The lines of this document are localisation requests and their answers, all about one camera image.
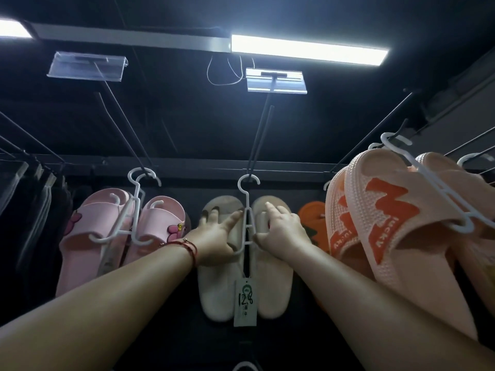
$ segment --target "red string bracelet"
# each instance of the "red string bracelet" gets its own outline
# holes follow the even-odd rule
[[[197,247],[194,243],[188,241],[187,238],[184,238],[183,241],[176,240],[161,244],[161,246],[168,246],[168,245],[178,245],[186,249],[193,258],[193,265],[196,267]]]

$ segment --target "price tag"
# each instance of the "price tag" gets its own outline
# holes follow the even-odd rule
[[[258,297],[253,279],[236,280],[234,327],[256,326]]]

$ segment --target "finger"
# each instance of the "finger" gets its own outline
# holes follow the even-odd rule
[[[288,215],[290,214],[291,212],[285,208],[284,206],[277,206],[277,209],[280,211],[280,213],[284,214],[284,215]]]
[[[211,212],[210,216],[208,216],[208,222],[209,223],[217,223],[218,224],[218,212],[220,211],[219,207],[214,207]]]
[[[266,211],[268,212],[268,218],[270,220],[274,220],[280,214],[280,211],[277,210],[277,208],[270,202],[266,202],[265,206],[266,206]]]
[[[227,233],[229,233],[236,226],[237,222],[241,219],[242,216],[242,210],[235,211],[222,222],[222,226],[227,231]]]
[[[253,241],[255,241],[255,243],[261,247],[262,249],[264,249],[264,245],[265,245],[265,239],[266,237],[268,237],[268,233],[256,233],[252,239]]]
[[[200,218],[200,225],[205,225],[207,223],[207,219],[208,219],[208,211],[206,210],[203,210],[203,212],[201,212],[201,218]]]

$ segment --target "slipper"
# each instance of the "slipper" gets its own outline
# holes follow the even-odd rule
[[[422,154],[416,159],[435,172],[486,218],[495,218],[495,188],[487,184],[480,175],[466,172],[454,161],[438,153]],[[452,250],[476,293],[495,316],[494,230],[476,219],[473,222],[475,231],[460,238],[460,242]]]
[[[274,196],[256,199],[251,207],[258,233],[267,233],[270,229],[266,202],[291,211],[285,202]],[[286,262],[260,249],[256,243],[252,243],[251,246],[250,277],[255,279],[258,288],[258,313],[265,319],[278,318],[287,309],[294,271]]]
[[[298,212],[301,224],[306,230],[306,234],[311,239],[311,243],[318,246],[326,253],[330,253],[328,248],[327,225],[325,223],[325,203],[306,203]]]
[[[352,222],[344,193],[345,172],[341,169],[330,181],[325,201],[325,220],[330,255],[360,274],[375,280],[363,245]]]
[[[140,246],[131,243],[124,260],[124,265],[132,263],[143,256],[158,250],[162,243],[183,237],[186,212],[181,204],[168,196],[156,196],[143,207],[136,229],[136,238],[152,243]]]
[[[121,230],[129,230],[134,213],[134,201],[129,193],[108,188],[90,195],[81,207],[74,211],[60,242],[62,253],[62,268],[56,297],[96,278],[102,255],[107,247],[117,250],[116,254],[124,251],[126,234],[115,237],[109,244],[94,243],[89,236],[106,238],[113,231],[119,215],[125,209],[127,202],[127,214],[122,223]]]
[[[210,213],[219,207],[218,222],[224,221],[232,213],[243,207],[242,202],[230,195],[210,200],[203,211]],[[229,246],[238,251],[243,243],[243,220],[240,219],[227,238]],[[214,322],[226,322],[234,317],[236,280],[244,277],[244,253],[232,263],[215,267],[199,266],[197,284],[200,290],[201,307],[204,314]]]
[[[362,152],[349,164],[345,197],[375,279],[471,338],[476,327],[446,260],[462,215],[392,151]]]

